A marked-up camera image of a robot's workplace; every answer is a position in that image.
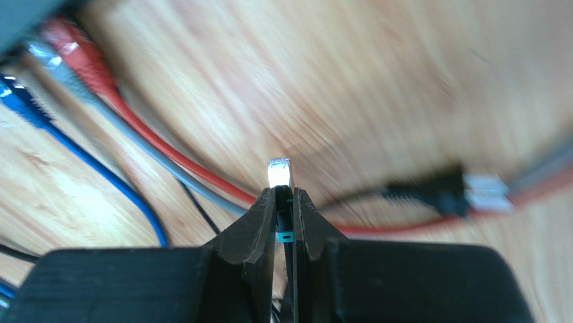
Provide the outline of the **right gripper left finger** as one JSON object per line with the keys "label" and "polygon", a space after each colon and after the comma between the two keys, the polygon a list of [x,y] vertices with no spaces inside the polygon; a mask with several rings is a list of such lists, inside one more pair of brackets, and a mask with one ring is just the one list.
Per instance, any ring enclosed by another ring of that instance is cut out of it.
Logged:
{"label": "right gripper left finger", "polygon": [[56,250],[4,322],[269,322],[276,191],[202,246]]}

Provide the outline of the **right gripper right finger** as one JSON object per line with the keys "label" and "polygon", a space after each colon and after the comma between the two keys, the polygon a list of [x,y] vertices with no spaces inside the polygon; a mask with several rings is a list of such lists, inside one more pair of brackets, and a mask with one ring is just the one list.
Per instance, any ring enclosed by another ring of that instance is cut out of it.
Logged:
{"label": "right gripper right finger", "polygon": [[497,251],[351,240],[293,193],[296,322],[532,322]]}

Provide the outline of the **black network switch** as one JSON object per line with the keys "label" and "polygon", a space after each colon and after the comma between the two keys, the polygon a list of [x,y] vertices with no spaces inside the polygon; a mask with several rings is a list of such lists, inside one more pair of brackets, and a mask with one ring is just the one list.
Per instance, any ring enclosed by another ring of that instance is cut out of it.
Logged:
{"label": "black network switch", "polygon": [[76,3],[66,0],[1,0],[1,56],[11,51],[20,38],[44,18]]}

